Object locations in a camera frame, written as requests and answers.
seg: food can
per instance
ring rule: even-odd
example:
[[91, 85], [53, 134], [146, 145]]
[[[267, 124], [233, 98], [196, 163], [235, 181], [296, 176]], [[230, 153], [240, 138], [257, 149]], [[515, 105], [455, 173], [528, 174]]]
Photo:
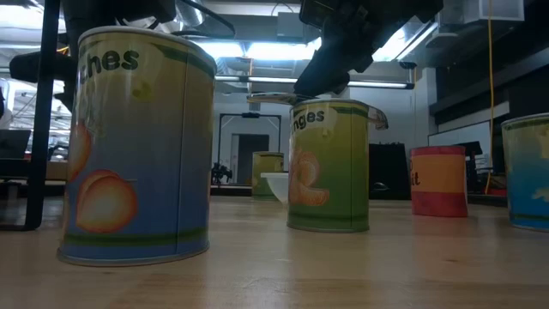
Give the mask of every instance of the food can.
[[549, 113], [502, 123], [513, 226], [549, 231]]
[[306, 100], [294, 106], [290, 119], [287, 225], [317, 232], [367, 230], [368, 123], [385, 129], [385, 115], [356, 100]]
[[79, 49], [58, 256], [110, 266], [206, 251], [215, 61], [132, 27], [89, 30]]
[[281, 173], [284, 171], [284, 154], [275, 152], [255, 152], [251, 176], [251, 196], [255, 199], [276, 200], [261, 173]]
[[465, 148], [422, 147], [410, 152], [410, 185], [415, 215], [466, 217]]

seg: white bowl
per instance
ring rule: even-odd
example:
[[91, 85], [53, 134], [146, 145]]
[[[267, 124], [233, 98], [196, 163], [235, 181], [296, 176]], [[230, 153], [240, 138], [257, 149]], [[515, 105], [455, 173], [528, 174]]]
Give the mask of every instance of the white bowl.
[[273, 194], [286, 205], [288, 203], [288, 173], [261, 173], [261, 177], [267, 179]]

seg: whiteboard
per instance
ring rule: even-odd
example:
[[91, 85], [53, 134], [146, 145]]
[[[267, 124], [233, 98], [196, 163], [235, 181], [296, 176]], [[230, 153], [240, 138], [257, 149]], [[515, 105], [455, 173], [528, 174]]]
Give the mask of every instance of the whiteboard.
[[429, 146], [449, 146], [463, 142], [480, 142], [482, 154], [490, 154], [490, 121], [429, 136]]

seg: wooden table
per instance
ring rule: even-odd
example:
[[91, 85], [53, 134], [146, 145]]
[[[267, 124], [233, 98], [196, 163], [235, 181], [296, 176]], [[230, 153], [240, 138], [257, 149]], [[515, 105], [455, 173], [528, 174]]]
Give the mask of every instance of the wooden table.
[[549, 233], [490, 206], [442, 219], [371, 204], [370, 232], [326, 234], [287, 228], [278, 203], [214, 197], [209, 251], [142, 267], [58, 262], [51, 221], [0, 233], [0, 308], [549, 308]]

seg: lab room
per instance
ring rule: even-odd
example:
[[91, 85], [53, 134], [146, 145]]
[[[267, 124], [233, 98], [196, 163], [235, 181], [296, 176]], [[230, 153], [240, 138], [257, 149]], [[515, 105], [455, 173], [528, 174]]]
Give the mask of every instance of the lab room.
[[0, 307], [549, 307], [545, 0], [0, 0]]

